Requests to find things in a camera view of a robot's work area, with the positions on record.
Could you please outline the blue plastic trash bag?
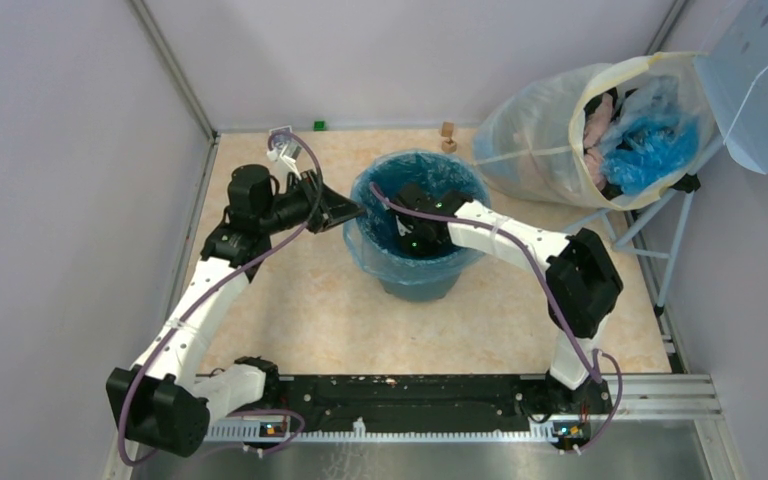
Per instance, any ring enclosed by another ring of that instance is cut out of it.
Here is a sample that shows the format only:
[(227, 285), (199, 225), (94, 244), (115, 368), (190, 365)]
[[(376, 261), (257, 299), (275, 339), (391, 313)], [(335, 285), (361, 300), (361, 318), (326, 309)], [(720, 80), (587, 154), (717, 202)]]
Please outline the blue plastic trash bag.
[(404, 215), (373, 192), (406, 209), (452, 216), (462, 201), (490, 206), (477, 170), (459, 157), (428, 150), (384, 155), (354, 180), (350, 199), (365, 213), (344, 226), (344, 240), (356, 265), (377, 279), (424, 285), (460, 274), (482, 254), (458, 247), (444, 224)]

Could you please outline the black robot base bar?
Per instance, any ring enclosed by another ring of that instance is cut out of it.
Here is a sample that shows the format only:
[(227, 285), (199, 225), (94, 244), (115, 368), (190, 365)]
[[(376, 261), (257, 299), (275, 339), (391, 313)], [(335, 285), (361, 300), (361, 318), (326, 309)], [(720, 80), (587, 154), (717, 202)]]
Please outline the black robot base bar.
[(270, 380), (250, 409), (299, 414), (307, 433), (490, 433), (525, 431), (569, 416), (607, 414), (605, 383), (569, 390), (546, 374), (296, 375)]

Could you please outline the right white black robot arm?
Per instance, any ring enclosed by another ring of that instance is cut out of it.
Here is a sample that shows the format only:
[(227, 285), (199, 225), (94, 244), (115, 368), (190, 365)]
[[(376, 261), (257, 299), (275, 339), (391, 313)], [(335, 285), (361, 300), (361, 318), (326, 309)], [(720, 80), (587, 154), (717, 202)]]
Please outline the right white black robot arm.
[(534, 274), (559, 328), (546, 385), (549, 404), (572, 412), (587, 397), (585, 382), (601, 382), (598, 344), (624, 285), (594, 231), (565, 234), (504, 216), (472, 196), (450, 190), (434, 199), (417, 184), (387, 198), (372, 193), (394, 217), (403, 249), (410, 254), (458, 247), (490, 255)]

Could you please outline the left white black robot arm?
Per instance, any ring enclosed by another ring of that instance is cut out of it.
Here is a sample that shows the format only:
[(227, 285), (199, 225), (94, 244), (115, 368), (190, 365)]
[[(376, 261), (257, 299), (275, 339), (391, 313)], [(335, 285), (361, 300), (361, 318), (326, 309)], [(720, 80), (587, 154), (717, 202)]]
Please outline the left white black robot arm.
[(320, 168), (282, 179), (259, 164), (233, 171), (228, 203), (207, 236), (189, 285), (151, 345), (127, 369), (116, 368), (106, 393), (121, 460), (136, 442), (188, 457), (219, 420), (248, 405), (268, 413), (279, 404), (276, 368), (243, 360), (206, 379), (197, 370), (234, 301), (260, 265), (301, 233), (331, 230), (364, 214), (359, 203), (328, 187)]

